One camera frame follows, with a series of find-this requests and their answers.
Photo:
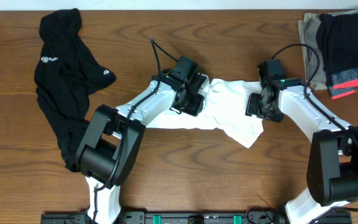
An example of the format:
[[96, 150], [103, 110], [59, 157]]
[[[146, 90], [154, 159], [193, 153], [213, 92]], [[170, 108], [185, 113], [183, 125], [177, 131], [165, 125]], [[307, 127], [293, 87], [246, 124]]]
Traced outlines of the white t-shirt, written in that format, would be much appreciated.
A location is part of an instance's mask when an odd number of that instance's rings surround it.
[[262, 120], [246, 115], [247, 101], [253, 91], [260, 93], [259, 82], [242, 80], [227, 82], [214, 78], [206, 80], [199, 93], [205, 99], [201, 112], [196, 116], [172, 111], [176, 91], [164, 83], [153, 80], [141, 94], [126, 104], [117, 106], [118, 113], [126, 117], [130, 108], [146, 97], [156, 87], [158, 90], [143, 101], [130, 115], [131, 120], [140, 121], [147, 128], [160, 129], [222, 129], [229, 137], [246, 148], [264, 131]]

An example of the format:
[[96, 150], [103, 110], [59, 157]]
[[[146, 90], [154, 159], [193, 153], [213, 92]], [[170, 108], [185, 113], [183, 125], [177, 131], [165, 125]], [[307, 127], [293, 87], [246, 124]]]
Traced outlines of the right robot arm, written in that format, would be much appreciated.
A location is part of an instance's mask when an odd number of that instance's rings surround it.
[[298, 78], [263, 81], [262, 91], [250, 94], [246, 115], [278, 123], [287, 116], [311, 143], [307, 187], [273, 223], [350, 223], [348, 204], [358, 201], [358, 126], [329, 111]]

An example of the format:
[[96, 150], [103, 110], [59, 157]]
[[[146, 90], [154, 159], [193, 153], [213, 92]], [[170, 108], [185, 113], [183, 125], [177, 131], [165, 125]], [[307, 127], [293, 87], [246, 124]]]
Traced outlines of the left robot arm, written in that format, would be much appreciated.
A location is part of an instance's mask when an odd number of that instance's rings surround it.
[[119, 218], [120, 186], [134, 166], [147, 125], [168, 110], [196, 116], [208, 84], [208, 76], [200, 73], [184, 82], [160, 75], [126, 104], [97, 108], [75, 155], [89, 186], [90, 223], [114, 223]]

